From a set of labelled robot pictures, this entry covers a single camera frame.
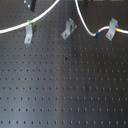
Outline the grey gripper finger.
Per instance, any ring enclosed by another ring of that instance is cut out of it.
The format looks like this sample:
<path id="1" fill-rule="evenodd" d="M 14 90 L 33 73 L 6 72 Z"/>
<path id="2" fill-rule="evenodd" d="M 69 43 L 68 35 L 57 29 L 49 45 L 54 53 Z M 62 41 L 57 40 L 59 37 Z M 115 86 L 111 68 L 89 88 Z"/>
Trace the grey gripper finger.
<path id="1" fill-rule="evenodd" d="M 36 0 L 24 0 L 24 4 L 30 11 L 34 11 Z"/>

